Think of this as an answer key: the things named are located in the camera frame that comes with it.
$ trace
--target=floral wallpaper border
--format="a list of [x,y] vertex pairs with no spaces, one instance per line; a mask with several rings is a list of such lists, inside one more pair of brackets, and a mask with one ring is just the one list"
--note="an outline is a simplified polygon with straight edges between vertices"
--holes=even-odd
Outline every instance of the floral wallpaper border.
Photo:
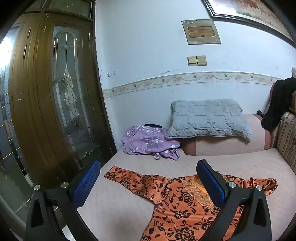
[[112,89],[103,90],[103,94],[105,98],[108,98],[138,90],[189,83],[238,82],[272,85],[278,79],[280,78],[242,72],[199,72],[189,74],[175,74],[140,80],[126,85],[117,86]]

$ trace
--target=orange floral robe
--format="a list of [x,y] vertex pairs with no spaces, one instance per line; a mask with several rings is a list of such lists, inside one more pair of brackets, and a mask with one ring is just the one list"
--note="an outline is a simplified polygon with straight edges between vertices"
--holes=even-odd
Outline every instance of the orange floral robe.
[[[226,181],[234,181],[239,187],[254,188],[259,184],[266,196],[277,188],[275,179],[244,180],[222,176]],[[197,176],[170,179],[158,175],[141,175],[113,166],[105,177],[155,204],[151,221],[140,241],[198,241],[220,212],[220,208],[212,204]],[[239,206],[223,240],[232,236],[241,213],[242,206]]]

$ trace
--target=glass door panel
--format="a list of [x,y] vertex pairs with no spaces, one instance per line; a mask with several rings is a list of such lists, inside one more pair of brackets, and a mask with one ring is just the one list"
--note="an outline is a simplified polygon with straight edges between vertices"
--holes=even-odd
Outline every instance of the glass door panel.
[[91,15],[91,2],[84,0],[53,0],[49,8],[76,13],[88,18]]
[[12,27],[0,44],[0,201],[24,226],[33,184],[24,168],[9,104],[10,62],[19,30],[19,26]]
[[83,40],[79,28],[54,26],[52,85],[59,121],[69,149],[82,159],[94,143],[81,71]]

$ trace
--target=mattress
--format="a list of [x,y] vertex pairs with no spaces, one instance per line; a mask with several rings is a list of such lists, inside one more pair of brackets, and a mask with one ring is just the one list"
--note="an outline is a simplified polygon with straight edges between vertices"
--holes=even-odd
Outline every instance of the mattress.
[[227,156],[187,156],[178,149],[180,159],[153,156],[130,156],[122,150],[101,169],[85,204],[78,208],[84,222],[100,241],[139,241],[154,209],[153,203],[141,198],[104,174],[113,166],[141,174],[156,174],[169,178],[196,174],[196,163],[205,159],[221,174],[240,178],[275,178],[278,188],[269,195],[272,241],[277,240],[296,213],[296,176],[276,148],[260,152]]

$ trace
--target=gray pillow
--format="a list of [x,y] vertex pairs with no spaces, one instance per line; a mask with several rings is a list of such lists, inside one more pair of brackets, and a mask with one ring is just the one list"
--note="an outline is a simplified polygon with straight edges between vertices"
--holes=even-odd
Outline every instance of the gray pillow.
[[251,129],[242,108],[231,99],[172,102],[173,122],[165,137],[241,136],[250,141]]

